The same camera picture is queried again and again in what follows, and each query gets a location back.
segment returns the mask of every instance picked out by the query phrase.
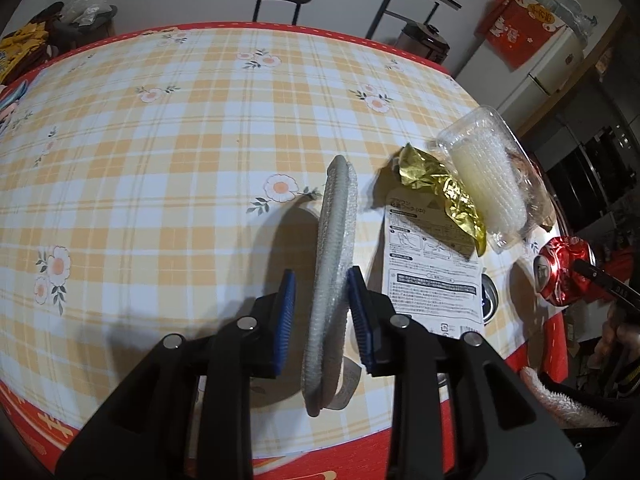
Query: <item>flower pattern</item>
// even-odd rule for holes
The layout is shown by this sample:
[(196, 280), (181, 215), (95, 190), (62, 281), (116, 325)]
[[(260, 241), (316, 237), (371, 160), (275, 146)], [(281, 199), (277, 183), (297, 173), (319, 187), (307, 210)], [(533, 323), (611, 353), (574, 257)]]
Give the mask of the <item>flower pattern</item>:
[(36, 282), (33, 285), (33, 294), (37, 304), (43, 305), (47, 302), (49, 299), (49, 287), (50, 283), (46, 276), (36, 276)]
[(536, 232), (535, 231), (530, 233), (525, 238), (524, 248), (525, 248), (525, 252), (527, 253), (527, 256), (531, 260), (534, 259), (536, 256), (538, 256), (538, 253), (540, 252), (540, 244), (538, 243), (538, 240), (536, 239)]
[(264, 183), (264, 192), (274, 202), (289, 202), (296, 197), (298, 184), (288, 175), (275, 174)]
[(178, 28), (162, 34), (162, 41), (158, 46), (167, 46), (170, 44), (183, 44), (189, 39), (189, 33)]
[(8, 105), (7, 108), (5, 108), (4, 110), (2, 110), (2, 112), (0, 112), (0, 121), (1, 121), (0, 134), (3, 134), (4, 131), (7, 129), (7, 127), (9, 126), (9, 124), (11, 123), (11, 119), (17, 107), (18, 107), (18, 103), (15, 102)]
[(359, 100), (364, 101), (369, 108), (381, 114), (389, 111), (389, 103), (393, 101), (391, 97), (376, 90), (372, 85), (363, 85), (362, 90), (349, 90), (349, 92), (356, 94)]
[(11, 117), (7, 119), (6, 127), (9, 131), (14, 132), (18, 129), (18, 127), (25, 121), (27, 121), (32, 115), (33, 112), (31, 110), (27, 110), (23, 115), (18, 117), (18, 110), (12, 112)]
[(75, 67), (72, 67), (71, 69), (69, 69), (69, 72), (73, 72), (74, 70), (78, 70), (79, 68), (82, 68), (83, 66), (86, 65), (87, 60), (91, 59), (93, 56), (95, 56), (95, 52), (93, 54), (89, 54), (85, 59), (83, 59), (80, 63), (78, 63)]
[(58, 132), (58, 129), (54, 126), (53, 129), (49, 132), (49, 135), (47, 135), (48, 140), (45, 143), (42, 152), (40, 153), (40, 156), (36, 159), (36, 161), (33, 163), (33, 167), (37, 168), (40, 163), (42, 162), (42, 157), (45, 155), (49, 155), (49, 153), (51, 152), (51, 150), (53, 149), (53, 147), (56, 144), (56, 133)]
[(180, 90), (179, 86), (170, 85), (167, 88), (152, 88), (151, 90), (147, 90), (143, 86), (139, 86), (136, 88), (136, 93), (140, 96), (140, 100), (143, 103), (152, 103), (156, 99), (162, 97), (164, 94), (172, 94), (176, 90)]
[(52, 298), (53, 305), (58, 306), (62, 316), (63, 305), (66, 303), (65, 283), (71, 273), (69, 250), (61, 246), (55, 246), (49, 252), (44, 248), (38, 248), (36, 266), (39, 272), (33, 291), (36, 303), (45, 304), (49, 298)]
[(364, 102), (366, 102), (369, 108), (377, 112), (380, 112), (381, 114), (385, 114), (389, 111), (389, 104), (382, 97), (370, 95), (364, 98)]
[(392, 72), (404, 72), (402, 66), (395, 59), (390, 59), (389, 63), (385, 65), (385, 68), (387, 70), (391, 70)]
[(267, 198), (257, 196), (255, 202), (251, 202), (252, 206), (246, 210), (248, 213), (254, 211), (257, 211), (258, 215), (268, 213), (271, 202), (290, 202), (297, 196), (305, 196), (309, 200), (316, 200), (322, 196), (317, 187), (310, 189), (309, 186), (305, 186), (301, 192), (293, 177), (281, 173), (271, 175), (263, 187)]
[(263, 66), (273, 68), (282, 61), (278, 56), (270, 54), (267, 50), (257, 48), (253, 52), (239, 52), (238, 59), (246, 61), (242, 68), (261, 68)]

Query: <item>plastic bag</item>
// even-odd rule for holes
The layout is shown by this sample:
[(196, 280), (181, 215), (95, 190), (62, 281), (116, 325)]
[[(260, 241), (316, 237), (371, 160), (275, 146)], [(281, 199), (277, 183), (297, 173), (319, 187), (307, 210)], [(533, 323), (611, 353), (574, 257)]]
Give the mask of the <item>plastic bag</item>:
[(596, 16), (587, 16), (577, 0), (560, 0), (554, 14), (563, 20), (578, 36), (582, 47), (587, 46), (588, 38), (598, 25)]
[(60, 21), (62, 23), (77, 23), (79, 27), (91, 25), (95, 17), (102, 12), (109, 12), (111, 6), (107, 0), (75, 0), (62, 9)]
[(500, 114), (478, 107), (437, 137), (441, 160), (460, 178), (484, 217), (488, 240), (500, 251), (537, 226), (556, 222), (551, 199)]

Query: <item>red gift bag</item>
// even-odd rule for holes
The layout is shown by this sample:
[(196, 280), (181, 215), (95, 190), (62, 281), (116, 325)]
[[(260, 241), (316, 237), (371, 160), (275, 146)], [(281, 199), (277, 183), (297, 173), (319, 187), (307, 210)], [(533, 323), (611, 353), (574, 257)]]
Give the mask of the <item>red gift bag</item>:
[(495, 0), (477, 32), (516, 69), (529, 60), (565, 23), (536, 0)]

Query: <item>refrigerator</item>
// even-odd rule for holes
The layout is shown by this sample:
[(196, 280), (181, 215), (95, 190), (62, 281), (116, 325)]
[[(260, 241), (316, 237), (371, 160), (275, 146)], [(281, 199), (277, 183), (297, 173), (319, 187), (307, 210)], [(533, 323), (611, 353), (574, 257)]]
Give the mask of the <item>refrigerator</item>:
[(510, 128), (516, 130), (562, 88), (583, 59), (578, 37), (565, 26), (516, 70), (483, 41), (456, 81), (478, 104), (498, 110)]

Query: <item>label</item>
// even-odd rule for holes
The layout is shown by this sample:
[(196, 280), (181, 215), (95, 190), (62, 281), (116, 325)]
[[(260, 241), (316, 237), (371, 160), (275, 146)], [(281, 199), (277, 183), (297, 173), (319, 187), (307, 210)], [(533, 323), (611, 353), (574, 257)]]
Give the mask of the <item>label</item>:
[(481, 275), (473, 238), (433, 195), (404, 187), (389, 193), (382, 292), (396, 312), (440, 335), (484, 335)]
[(551, 24), (556, 20), (556, 17), (553, 15), (553, 13), (540, 4), (529, 4), (527, 6), (527, 11), (529, 12), (529, 15), (536, 18), (539, 22), (542, 23)]

